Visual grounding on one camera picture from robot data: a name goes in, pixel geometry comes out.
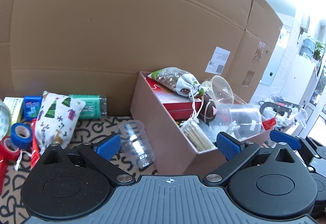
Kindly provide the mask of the red gift box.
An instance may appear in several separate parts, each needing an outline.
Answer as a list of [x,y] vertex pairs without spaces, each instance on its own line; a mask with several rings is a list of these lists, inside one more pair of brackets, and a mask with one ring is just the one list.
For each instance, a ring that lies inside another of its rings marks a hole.
[[148,77],[146,77],[146,81],[158,101],[174,119],[196,118],[199,115],[203,106],[203,96],[199,98],[180,96]]

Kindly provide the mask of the clear plastic cup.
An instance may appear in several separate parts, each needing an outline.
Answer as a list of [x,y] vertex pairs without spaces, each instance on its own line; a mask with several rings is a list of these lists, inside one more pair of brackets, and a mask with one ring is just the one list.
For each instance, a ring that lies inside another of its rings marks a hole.
[[132,120],[122,124],[116,129],[116,134],[120,136],[121,148],[129,161],[140,171],[153,164],[155,154],[141,121]]

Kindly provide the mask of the blue tape roll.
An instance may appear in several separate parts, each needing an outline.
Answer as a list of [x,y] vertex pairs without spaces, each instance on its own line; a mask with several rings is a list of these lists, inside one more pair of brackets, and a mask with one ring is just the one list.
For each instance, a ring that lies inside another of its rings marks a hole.
[[29,126],[15,123],[11,126],[11,140],[18,148],[28,150],[32,147],[33,135]]

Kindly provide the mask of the large cardboard backdrop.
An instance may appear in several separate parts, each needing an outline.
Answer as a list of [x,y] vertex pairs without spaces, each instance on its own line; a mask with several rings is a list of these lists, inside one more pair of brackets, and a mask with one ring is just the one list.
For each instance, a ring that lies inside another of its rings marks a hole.
[[125,115],[139,72],[208,79],[221,47],[221,75],[249,101],[282,25],[266,0],[1,0],[1,96],[100,94]]

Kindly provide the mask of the brown football plush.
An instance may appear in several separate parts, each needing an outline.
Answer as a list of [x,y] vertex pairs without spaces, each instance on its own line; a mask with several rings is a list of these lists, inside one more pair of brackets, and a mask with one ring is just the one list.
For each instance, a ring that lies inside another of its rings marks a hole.
[[207,125],[209,125],[216,118],[216,104],[212,97],[208,94],[205,94],[202,100],[203,106],[199,112],[199,118],[204,121]]

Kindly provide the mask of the toothpick packet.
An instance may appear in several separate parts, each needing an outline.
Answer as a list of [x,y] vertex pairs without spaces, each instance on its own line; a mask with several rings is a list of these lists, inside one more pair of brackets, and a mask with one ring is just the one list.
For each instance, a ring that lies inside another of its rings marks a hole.
[[194,148],[198,152],[208,151],[215,149],[215,145],[204,134],[203,130],[199,127],[198,123],[189,119],[184,121],[180,125],[180,130],[190,140]]

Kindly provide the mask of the translucent plastic bowl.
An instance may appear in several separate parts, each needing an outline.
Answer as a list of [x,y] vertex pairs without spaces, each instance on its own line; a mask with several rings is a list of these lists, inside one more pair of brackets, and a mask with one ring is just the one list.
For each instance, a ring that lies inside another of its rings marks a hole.
[[204,100],[212,100],[217,104],[233,104],[234,95],[229,83],[219,75],[213,76],[201,83],[203,87],[208,88],[204,95]]

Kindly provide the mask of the blue floss box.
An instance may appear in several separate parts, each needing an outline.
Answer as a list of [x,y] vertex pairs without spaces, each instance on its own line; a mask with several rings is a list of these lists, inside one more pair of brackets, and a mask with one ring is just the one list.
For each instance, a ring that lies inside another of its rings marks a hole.
[[23,98],[24,119],[31,121],[36,119],[41,108],[41,96],[25,96]]

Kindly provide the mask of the small christmas drawstring pouch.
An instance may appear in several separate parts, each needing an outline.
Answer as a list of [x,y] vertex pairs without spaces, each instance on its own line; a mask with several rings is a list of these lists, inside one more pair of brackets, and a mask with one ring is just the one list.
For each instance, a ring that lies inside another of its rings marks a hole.
[[209,90],[193,74],[176,67],[157,70],[149,74],[148,78],[162,84],[178,95],[188,98],[199,98]]

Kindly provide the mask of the green soda can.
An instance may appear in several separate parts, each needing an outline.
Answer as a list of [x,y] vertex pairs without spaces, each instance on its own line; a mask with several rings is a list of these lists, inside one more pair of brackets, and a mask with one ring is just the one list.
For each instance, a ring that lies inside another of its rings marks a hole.
[[80,113],[80,120],[101,119],[107,116],[107,98],[104,95],[69,95],[85,102]]

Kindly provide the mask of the brown cardboard storage box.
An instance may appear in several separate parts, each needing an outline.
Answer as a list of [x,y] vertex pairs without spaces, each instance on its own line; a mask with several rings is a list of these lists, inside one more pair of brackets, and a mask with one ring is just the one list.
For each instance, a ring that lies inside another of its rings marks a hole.
[[155,154],[154,165],[160,175],[196,174],[204,177],[226,162],[216,148],[198,152],[179,129],[172,116],[154,95],[145,77],[139,72],[130,112],[145,126]]

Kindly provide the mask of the white shipping label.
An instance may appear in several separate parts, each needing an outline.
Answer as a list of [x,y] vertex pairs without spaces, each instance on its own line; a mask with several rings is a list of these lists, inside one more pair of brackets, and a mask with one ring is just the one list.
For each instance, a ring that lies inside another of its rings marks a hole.
[[206,73],[221,75],[228,61],[230,51],[216,47],[205,69]]

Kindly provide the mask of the christmas tree fabric pouch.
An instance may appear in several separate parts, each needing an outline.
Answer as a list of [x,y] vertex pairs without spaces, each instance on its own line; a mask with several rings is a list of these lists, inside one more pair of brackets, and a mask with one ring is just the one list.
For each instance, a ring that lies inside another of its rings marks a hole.
[[35,123],[35,136],[40,153],[52,143],[58,143],[63,149],[69,145],[85,105],[84,101],[76,98],[43,92]]

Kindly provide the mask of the clear packing tape roll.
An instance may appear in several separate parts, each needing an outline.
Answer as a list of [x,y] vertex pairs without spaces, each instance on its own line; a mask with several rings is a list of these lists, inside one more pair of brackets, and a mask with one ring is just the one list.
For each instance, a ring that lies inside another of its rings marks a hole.
[[11,112],[9,108],[1,103],[1,114],[0,114],[0,139],[2,140],[5,136],[10,134],[11,130]]

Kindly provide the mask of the clear plastic jar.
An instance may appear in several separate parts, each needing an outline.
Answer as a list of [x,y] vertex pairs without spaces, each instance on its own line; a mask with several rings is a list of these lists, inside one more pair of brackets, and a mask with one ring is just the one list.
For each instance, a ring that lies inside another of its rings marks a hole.
[[226,132],[239,141],[260,133],[261,128],[261,114],[251,104],[219,104],[212,121],[214,133]]

